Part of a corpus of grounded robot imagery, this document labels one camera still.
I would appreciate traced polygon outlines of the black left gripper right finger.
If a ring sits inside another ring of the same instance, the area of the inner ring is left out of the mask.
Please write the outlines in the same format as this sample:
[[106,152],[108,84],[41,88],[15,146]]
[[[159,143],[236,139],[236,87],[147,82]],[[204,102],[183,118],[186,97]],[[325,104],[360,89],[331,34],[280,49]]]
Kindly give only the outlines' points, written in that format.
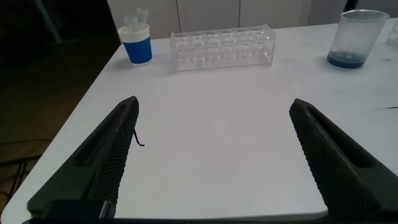
[[397,223],[397,175],[310,103],[289,115],[330,220]]

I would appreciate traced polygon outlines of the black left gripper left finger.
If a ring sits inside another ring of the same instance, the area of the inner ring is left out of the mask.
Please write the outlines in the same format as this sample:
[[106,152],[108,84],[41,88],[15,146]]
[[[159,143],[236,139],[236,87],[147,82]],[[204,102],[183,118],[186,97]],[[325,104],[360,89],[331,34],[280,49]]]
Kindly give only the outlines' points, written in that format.
[[33,219],[114,218],[139,102],[122,100],[28,201]]

